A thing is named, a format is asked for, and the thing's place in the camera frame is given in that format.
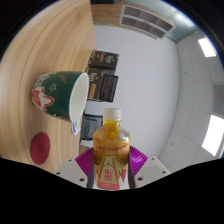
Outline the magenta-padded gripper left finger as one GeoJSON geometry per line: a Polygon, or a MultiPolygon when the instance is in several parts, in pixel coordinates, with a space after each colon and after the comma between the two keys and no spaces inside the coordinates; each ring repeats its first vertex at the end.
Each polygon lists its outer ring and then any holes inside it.
{"type": "Polygon", "coordinates": [[[93,149],[89,148],[75,159],[66,160],[55,174],[84,188],[93,188],[94,162],[93,149]]]}

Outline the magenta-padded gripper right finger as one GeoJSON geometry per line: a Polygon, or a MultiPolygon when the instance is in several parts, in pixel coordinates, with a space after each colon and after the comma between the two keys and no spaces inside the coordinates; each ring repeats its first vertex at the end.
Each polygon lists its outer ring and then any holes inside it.
{"type": "Polygon", "coordinates": [[[156,156],[147,157],[131,146],[129,154],[129,187],[140,188],[170,174],[156,156]]]}

